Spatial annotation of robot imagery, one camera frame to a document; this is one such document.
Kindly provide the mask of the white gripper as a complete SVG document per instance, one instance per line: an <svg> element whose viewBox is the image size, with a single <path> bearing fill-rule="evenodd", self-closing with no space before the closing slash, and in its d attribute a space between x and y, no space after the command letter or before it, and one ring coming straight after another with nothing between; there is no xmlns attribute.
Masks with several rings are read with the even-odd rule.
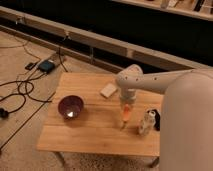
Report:
<svg viewBox="0 0 213 171"><path fill-rule="evenodd" d="M122 88L120 90L120 115L123 116L124 112L124 103L127 103L130 105L130 115L132 116L134 113L134 107L135 107L135 100L136 100L136 90L135 89L126 89Z"/></svg>

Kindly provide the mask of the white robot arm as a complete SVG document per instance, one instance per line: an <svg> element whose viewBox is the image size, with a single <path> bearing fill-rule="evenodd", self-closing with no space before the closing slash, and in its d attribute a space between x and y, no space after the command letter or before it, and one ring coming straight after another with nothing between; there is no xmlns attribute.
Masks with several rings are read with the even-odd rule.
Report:
<svg viewBox="0 0 213 171"><path fill-rule="evenodd" d="M145 74L131 65L116 83L124 102L137 89L163 96L159 171L213 171L213 67Z"/></svg>

